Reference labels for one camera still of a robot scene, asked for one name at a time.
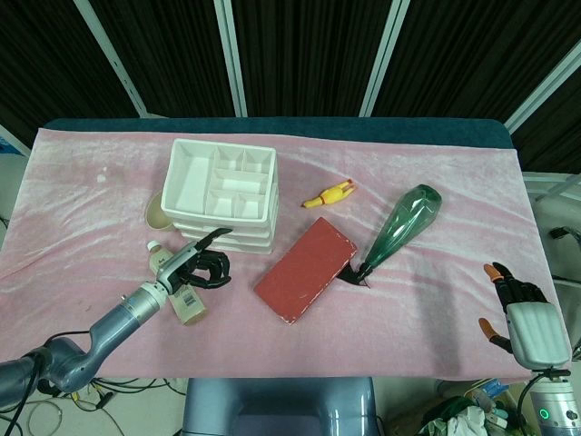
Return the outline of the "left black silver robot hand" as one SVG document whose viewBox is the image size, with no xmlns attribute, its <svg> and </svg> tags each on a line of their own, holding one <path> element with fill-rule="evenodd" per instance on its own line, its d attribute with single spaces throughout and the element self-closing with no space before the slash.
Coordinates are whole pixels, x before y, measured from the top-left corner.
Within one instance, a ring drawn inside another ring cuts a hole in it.
<svg viewBox="0 0 581 436">
<path fill-rule="evenodd" d="M 218 228 L 198 242 L 183 246 L 156 273 L 156 281 L 169 295 L 177 293 L 183 285 L 202 289 L 217 289 L 231 281 L 230 261 L 223 252 L 210 250 L 212 242 L 231 233 L 230 228 Z"/>
</svg>

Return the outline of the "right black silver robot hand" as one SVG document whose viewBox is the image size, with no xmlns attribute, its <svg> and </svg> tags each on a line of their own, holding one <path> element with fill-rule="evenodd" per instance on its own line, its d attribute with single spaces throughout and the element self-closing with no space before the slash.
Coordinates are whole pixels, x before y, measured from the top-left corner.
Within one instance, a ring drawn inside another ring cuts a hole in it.
<svg viewBox="0 0 581 436">
<path fill-rule="evenodd" d="M 487 263 L 484 271 L 495 286 L 508 331 L 504 337 L 480 318 L 478 325 L 487 340 L 512 354 L 525 369 L 540 372 L 564 367 L 572 349 L 557 307 L 538 286 L 520 281 L 501 263 Z"/>
</svg>

